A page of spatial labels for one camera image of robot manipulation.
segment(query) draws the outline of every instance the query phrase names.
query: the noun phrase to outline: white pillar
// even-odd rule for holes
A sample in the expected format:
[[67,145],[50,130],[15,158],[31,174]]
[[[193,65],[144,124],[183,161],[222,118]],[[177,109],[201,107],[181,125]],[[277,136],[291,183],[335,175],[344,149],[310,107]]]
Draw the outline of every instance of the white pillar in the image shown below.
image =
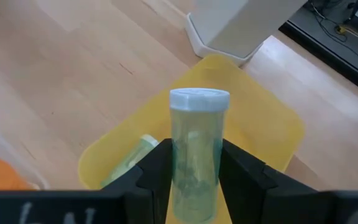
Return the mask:
[[186,31],[196,55],[244,63],[306,0],[195,0]]

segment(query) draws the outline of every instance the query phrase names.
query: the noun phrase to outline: black cable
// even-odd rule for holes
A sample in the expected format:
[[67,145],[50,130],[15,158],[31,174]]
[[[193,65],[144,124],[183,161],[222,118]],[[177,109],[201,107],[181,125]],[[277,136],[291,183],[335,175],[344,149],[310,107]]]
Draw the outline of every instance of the black cable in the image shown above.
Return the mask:
[[317,23],[319,24],[320,28],[323,30],[323,32],[324,32],[330,39],[332,39],[333,41],[335,41],[335,42],[341,44],[343,47],[347,48],[348,50],[350,50],[351,52],[353,52],[353,53],[358,57],[358,53],[357,53],[356,51],[354,51],[353,49],[351,49],[351,48],[348,47],[347,45],[343,44],[343,43],[345,43],[345,42],[347,41],[347,36],[344,35],[344,37],[346,37],[346,38],[345,38],[344,40],[341,40],[339,37],[336,37],[335,35],[331,34],[331,33],[327,30],[327,28],[325,28],[325,26],[322,24],[322,22],[323,22],[324,20],[330,21],[329,19],[323,17],[323,18],[321,18],[321,20],[319,21],[318,18],[317,18],[316,13],[314,14],[314,18],[316,18],[316,21],[317,21]]

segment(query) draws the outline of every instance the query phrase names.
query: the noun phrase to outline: hardwood floor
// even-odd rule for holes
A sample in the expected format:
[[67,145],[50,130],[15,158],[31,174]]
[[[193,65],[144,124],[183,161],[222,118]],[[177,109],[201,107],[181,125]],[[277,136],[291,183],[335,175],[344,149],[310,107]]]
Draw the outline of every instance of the hardwood floor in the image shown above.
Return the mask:
[[[0,0],[0,133],[56,189],[82,151],[194,65],[190,0]],[[244,70],[306,136],[287,173],[358,189],[358,87],[277,32]]]

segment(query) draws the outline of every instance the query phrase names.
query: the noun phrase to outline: light green object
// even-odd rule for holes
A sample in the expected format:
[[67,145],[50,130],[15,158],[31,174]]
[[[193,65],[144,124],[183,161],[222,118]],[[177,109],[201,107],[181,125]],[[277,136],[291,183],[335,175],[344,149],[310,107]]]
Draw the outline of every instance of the light green object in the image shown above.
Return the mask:
[[224,114],[230,94],[205,88],[171,90],[173,213],[185,223],[216,214]]
[[111,173],[108,178],[101,182],[101,186],[105,187],[118,177],[125,174],[132,167],[134,167],[140,160],[142,160],[151,150],[153,150],[159,142],[149,134],[145,134],[140,138],[138,145],[132,152],[120,163]]

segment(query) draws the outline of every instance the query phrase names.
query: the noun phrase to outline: yellow cutting board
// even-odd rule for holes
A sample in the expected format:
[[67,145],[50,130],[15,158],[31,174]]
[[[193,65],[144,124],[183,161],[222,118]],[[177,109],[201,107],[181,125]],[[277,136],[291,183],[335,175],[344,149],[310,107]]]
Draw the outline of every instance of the yellow cutting board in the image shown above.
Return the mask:
[[[185,87],[228,91],[231,99],[224,138],[274,169],[286,169],[304,135],[300,118],[230,60],[210,55],[86,149],[78,164],[78,175],[85,187],[100,189],[100,182],[141,135],[150,134],[159,141],[170,138],[169,90]],[[170,207],[167,223],[175,223],[171,210]],[[215,222],[230,222],[221,190]]]

